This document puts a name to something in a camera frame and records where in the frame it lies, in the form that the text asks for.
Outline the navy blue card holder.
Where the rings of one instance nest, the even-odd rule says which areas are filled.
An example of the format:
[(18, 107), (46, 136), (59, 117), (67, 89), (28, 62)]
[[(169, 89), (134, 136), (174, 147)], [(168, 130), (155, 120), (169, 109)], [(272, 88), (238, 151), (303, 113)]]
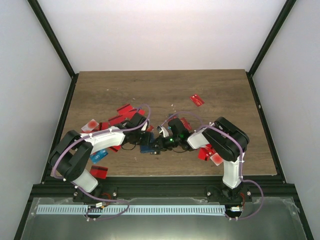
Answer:
[(151, 147), (149, 147), (148, 145), (140, 145), (139, 146), (140, 149), (140, 153), (141, 154), (150, 154), (150, 155), (160, 155), (160, 151), (155, 150)]

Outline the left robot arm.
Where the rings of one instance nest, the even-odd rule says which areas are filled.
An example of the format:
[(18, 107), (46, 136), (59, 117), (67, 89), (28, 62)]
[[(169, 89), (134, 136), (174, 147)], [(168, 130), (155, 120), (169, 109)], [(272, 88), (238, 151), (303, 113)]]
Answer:
[(91, 133), (68, 131), (48, 157), (52, 173), (59, 173), (61, 179), (82, 189), (89, 201), (97, 202), (102, 196), (102, 189), (98, 180), (86, 170), (90, 155), (127, 143), (138, 145), (141, 135), (147, 132), (149, 118), (136, 112), (130, 120), (105, 130)]

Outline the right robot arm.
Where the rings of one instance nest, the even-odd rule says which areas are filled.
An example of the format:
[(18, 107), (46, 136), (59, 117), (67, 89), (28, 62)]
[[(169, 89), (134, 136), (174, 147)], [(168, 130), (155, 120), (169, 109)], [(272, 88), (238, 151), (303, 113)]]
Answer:
[(243, 181), (244, 155), (250, 142), (249, 137), (224, 117), (219, 117), (212, 124), (202, 125), (198, 130), (189, 131), (182, 120), (172, 117), (168, 122), (171, 134), (161, 125), (157, 127), (159, 136), (149, 143), (157, 152), (172, 151), (180, 147), (191, 152), (197, 149), (213, 150), (205, 157), (213, 160), (219, 156), (223, 162), (221, 194), (229, 202), (240, 196)]

